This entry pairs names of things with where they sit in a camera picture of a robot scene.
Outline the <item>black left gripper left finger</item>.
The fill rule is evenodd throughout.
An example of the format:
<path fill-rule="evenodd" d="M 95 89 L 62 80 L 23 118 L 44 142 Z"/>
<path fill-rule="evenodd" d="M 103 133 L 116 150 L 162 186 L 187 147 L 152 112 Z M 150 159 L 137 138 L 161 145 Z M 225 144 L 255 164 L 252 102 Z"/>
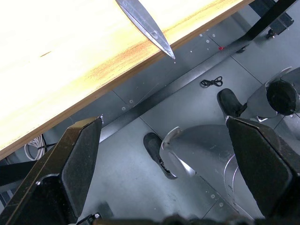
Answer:
<path fill-rule="evenodd" d="M 0 215 L 2 225 L 69 225 L 81 216 L 94 174 L 101 117 L 69 126 L 25 177 Z"/>

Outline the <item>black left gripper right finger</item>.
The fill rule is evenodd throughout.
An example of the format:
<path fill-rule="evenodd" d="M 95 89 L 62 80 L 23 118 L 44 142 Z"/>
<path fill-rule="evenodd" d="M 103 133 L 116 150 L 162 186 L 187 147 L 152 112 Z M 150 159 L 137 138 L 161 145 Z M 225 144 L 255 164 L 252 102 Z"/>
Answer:
<path fill-rule="evenodd" d="M 241 175 L 265 217 L 299 217 L 300 156 L 270 127 L 227 116 Z"/>

